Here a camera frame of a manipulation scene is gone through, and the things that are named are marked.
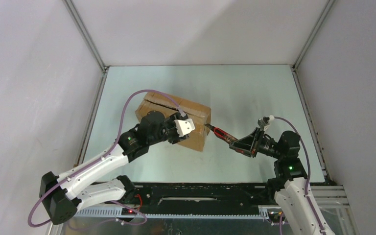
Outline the aluminium right corner post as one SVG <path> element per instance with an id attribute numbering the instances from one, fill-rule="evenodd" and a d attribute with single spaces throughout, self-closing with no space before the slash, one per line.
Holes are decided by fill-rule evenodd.
<path id="1" fill-rule="evenodd" d="M 296 60 L 294 61 L 292 68 L 294 71 L 297 71 L 300 64 L 302 63 L 305 55 L 309 51 L 311 45 L 313 44 L 316 36 L 318 35 L 319 31 L 321 30 L 321 27 L 323 26 L 325 20 L 329 16 L 330 11 L 332 10 L 333 6 L 335 5 L 336 0 L 327 0 L 319 17 L 317 18 L 315 25 L 313 26 L 312 30 L 310 31 L 310 34 L 308 38 L 306 39 L 302 49 L 300 50 Z"/>

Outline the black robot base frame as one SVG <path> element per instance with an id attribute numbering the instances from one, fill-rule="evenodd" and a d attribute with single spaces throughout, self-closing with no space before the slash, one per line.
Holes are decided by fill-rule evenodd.
<path id="1" fill-rule="evenodd" d="M 107 201 L 80 210 L 77 217 L 123 219 L 143 218 L 243 218 L 261 217 L 274 223 L 280 217 L 263 212 L 279 206 L 263 183 L 136 183 L 127 200 Z"/>

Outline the aluminium left corner post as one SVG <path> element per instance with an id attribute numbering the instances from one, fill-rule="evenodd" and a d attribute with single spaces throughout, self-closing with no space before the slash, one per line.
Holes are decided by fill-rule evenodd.
<path id="1" fill-rule="evenodd" d="M 80 35 L 82 36 L 86 46 L 88 47 L 91 55 L 95 59 L 98 67 L 100 68 L 102 73 L 105 73 L 107 70 L 107 66 L 103 62 L 101 55 L 96 47 L 95 42 L 93 41 L 74 1 L 72 0 L 63 0 L 64 5 L 66 6 L 67 11 L 72 17 L 74 24 L 76 25 Z"/>

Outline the red black utility knife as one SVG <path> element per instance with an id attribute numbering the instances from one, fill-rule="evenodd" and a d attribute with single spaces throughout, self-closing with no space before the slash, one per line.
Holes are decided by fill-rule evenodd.
<path id="1" fill-rule="evenodd" d="M 223 140 L 223 141 L 226 142 L 227 144 L 231 144 L 231 143 L 233 143 L 233 142 L 235 142 L 235 141 L 238 140 L 236 137 L 232 136 L 231 134 L 229 134 L 229 133 L 223 131 L 222 129 L 220 129 L 220 128 L 218 128 L 218 127 L 215 127 L 215 126 L 213 126 L 213 125 L 211 125 L 211 124 L 209 124 L 209 123 L 205 124 L 205 126 L 206 126 L 210 131 L 212 131 L 213 134 L 214 134 L 217 138 Z"/>

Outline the aluminium corner post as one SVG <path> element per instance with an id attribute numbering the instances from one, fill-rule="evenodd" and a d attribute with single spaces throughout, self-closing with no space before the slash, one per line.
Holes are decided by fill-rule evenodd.
<path id="1" fill-rule="evenodd" d="M 297 71 L 300 64 L 302 63 L 305 55 L 309 51 L 311 45 L 313 44 L 316 36 L 318 35 L 319 31 L 321 30 L 321 27 L 323 26 L 325 20 L 329 16 L 330 11 L 332 10 L 333 6 L 335 5 L 336 0 L 327 0 L 319 17 L 317 18 L 315 25 L 313 26 L 312 30 L 310 31 L 310 34 L 308 38 L 306 39 L 302 49 L 300 50 L 296 60 L 294 61 L 292 68 L 294 71 Z"/>
<path id="2" fill-rule="evenodd" d="M 74 1 L 72 0 L 63 0 L 64 5 L 66 6 L 67 11 L 72 17 L 74 24 L 76 25 L 80 35 L 82 36 L 86 46 L 88 47 L 91 55 L 95 59 L 98 67 L 100 68 L 102 73 L 105 73 L 107 70 L 107 66 L 103 62 L 101 55 L 96 47 L 95 42 L 93 41 Z"/>

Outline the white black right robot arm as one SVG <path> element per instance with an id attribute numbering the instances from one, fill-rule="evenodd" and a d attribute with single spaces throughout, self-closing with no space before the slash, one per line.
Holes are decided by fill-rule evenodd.
<path id="1" fill-rule="evenodd" d="M 284 131 L 279 140 L 267 137 L 256 128 L 251 134 L 229 144 L 230 149 L 247 157 L 258 153 L 275 158 L 275 177 L 267 180 L 265 198 L 279 205 L 284 218 L 296 235 L 332 235 L 309 185 L 309 174 L 299 159 L 301 137 Z"/>

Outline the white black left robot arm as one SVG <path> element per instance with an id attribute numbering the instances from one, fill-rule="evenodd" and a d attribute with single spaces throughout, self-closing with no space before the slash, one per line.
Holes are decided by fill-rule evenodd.
<path id="1" fill-rule="evenodd" d="M 78 211 L 106 201 L 129 204 L 135 198 L 135 187 L 127 176 L 101 184 L 96 184 L 96 180 L 146 154 L 152 145 L 165 141 L 176 144 L 188 139 L 194 129 L 187 115 L 176 112 L 165 117 L 161 112 L 150 111 L 132 129 L 120 134 L 111 147 L 91 160 L 59 175 L 51 171 L 44 174 L 39 203 L 54 225 L 65 223 Z"/>

